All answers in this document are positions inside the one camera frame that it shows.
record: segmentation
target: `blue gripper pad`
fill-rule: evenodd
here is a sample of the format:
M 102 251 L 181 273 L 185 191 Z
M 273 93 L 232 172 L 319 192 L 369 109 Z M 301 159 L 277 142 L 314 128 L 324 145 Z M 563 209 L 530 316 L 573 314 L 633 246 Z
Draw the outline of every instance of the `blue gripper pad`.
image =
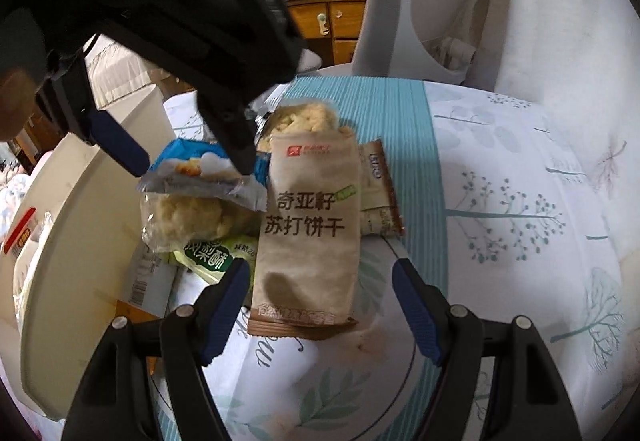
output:
M 408 270 L 415 273 L 417 280 L 411 280 L 407 273 Z M 414 334 L 415 343 L 421 354 L 439 366 L 442 363 L 444 353 L 438 343 L 437 320 L 427 309 L 426 303 L 415 286 L 418 281 L 422 286 L 425 286 L 420 275 L 409 259 L 399 259 L 394 264 L 391 280 L 404 317 L 409 323 L 409 328 Z
M 149 168 L 149 154 L 106 110 L 89 113 L 90 135 L 96 144 L 133 177 L 142 177 Z
M 227 271 L 225 277 L 232 274 L 232 271 Z M 225 350 L 226 341 L 231 334 L 238 318 L 238 312 L 246 297 L 246 292 L 249 291 L 250 272 L 249 265 L 246 261 L 242 261 L 240 267 L 233 276 L 231 282 L 227 285 L 220 303 L 218 304 L 215 312 L 211 315 L 209 320 L 209 326 L 207 327 L 207 341 L 200 353 L 200 361 L 203 365 L 208 365 L 211 360 L 216 356 L 222 354 Z

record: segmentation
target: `white container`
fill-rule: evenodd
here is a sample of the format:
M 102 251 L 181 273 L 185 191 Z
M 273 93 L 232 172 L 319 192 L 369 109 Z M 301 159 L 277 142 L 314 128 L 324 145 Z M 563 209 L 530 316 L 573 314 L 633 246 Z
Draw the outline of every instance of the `white container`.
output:
M 108 111 L 151 160 L 174 137 L 155 85 Z M 0 253 L 0 357 L 18 400 L 66 416 L 140 241 L 138 180 L 97 147 L 65 137 L 27 192 L 14 223 L 34 206 L 54 224 L 27 295 L 22 338 L 13 301 L 15 262 Z

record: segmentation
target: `teal striped fabric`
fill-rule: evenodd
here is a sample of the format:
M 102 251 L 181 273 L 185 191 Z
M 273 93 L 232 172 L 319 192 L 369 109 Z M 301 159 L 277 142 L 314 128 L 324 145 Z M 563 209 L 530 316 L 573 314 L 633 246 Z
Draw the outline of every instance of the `teal striped fabric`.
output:
M 298 78 L 284 95 L 330 100 L 341 124 L 352 126 L 358 141 L 383 140 L 386 160 L 404 217 L 404 245 L 422 279 L 447 295 L 447 228 L 440 161 L 424 84 L 397 78 L 353 76 Z M 439 371 L 422 370 L 414 394 L 378 441 L 408 441 L 414 435 Z
M 180 434 L 178 433 L 178 427 L 175 421 L 167 416 L 160 406 L 158 406 L 157 416 L 162 439 L 164 439 L 164 441 L 180 441 Z

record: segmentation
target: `red logo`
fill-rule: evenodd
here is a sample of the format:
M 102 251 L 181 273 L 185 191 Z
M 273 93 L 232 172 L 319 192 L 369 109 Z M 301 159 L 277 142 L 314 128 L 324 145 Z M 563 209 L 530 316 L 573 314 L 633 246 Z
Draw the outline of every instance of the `red logo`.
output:
M 302 147 L 300 145 L 292 145 L 287 148 L 287 157 L 299 156 L 302 153 Z

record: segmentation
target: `food packaging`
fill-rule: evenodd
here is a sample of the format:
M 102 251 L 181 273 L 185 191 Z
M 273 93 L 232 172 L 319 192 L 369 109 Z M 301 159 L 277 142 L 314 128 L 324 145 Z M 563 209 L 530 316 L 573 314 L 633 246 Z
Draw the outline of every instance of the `food packaging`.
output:
M 360 256 L 360 160 L 353 134 L 271 136 L 248 332 L 329 338 L 350 318 Z
M 269 155 L 260 153 L 254 173 L 242 176 L 219 144 L 175 139 L 142 176 L 138 189 L 144 193 L 225 199 L 263 212 L 268 169 Z
M 169 262 L 168 255 L 155 255 L 140 242 L 131 256 L 114 317 L 126 316 L 134 324 L 164 317 L 176 271 L 177 265 Z M 156 358 L 150 357 L 149 374 L 155 367 Z
M 225 199 L 142 194 L 142 239 L 155 253 L 260 230 L 260 213 Z
M 402 235 L 404 226 L 398 211 L 396 192 L 386 164 L 382 140 L 359 147 L 362 209 L 360 227 L 363 235 Z
M 140 181 L 142 238 L 153 252 L 257 233 L 266 209 L 269 155 L 241 176 L 218 144 L 177 139 Z
M 251 272 L 249 292 L 244 301 L 246 307 L 251 305 L 257 254 L 258 239 L 248 235 L 237 235 L 204 243 L 191 243 L 184 249 L 174 251 L 176 261 L 191 269 L 209 284 L 220 282 L 234 259 L 245 259 Z
M 331 105 L 319 100 L 293 100 L 291 104 L 283 101 L 269 116 L 258 140 L 257 149 L 270 152 L 272 135 L 337 129 L 338 115 Z

